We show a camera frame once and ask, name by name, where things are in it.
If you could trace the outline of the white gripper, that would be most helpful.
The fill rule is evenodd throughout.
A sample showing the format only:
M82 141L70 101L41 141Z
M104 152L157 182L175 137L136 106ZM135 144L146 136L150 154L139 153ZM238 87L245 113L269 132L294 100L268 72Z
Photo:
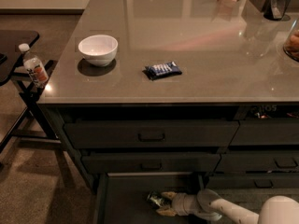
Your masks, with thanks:
M199 211L199 204L195 195L186 193L176 193L174 191L165 191L161 195L172 200L172 208L169 206L160 207L156 212L160 216L174 217L176 214L179 216L195 215Z

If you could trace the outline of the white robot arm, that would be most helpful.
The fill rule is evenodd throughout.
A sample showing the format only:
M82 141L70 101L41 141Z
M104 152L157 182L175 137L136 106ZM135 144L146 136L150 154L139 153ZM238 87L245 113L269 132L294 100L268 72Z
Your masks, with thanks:
M162 199L169 203L156 210L161 216L194 215L207 221L228 217L234 224L299 224L299 202L286 196L269 198L259 213L229 202L211 189L202 189L196 195L163 192Z

